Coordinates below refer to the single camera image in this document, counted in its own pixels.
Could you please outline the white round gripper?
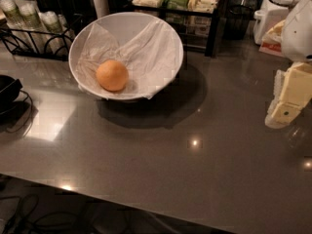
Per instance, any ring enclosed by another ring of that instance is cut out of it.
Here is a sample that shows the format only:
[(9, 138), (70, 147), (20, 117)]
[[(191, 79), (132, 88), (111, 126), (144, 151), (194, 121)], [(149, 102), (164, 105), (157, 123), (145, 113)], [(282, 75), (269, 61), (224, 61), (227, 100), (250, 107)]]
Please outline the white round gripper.
[(272, 129), (288, 126), (312, 99), (312, 0), (300, 0), (288, 14), (262, 37), (262, 43), (281, 44), (282, 54), (297, 61), (286, 71), (278, 70), (273, 100), (265, 117)]

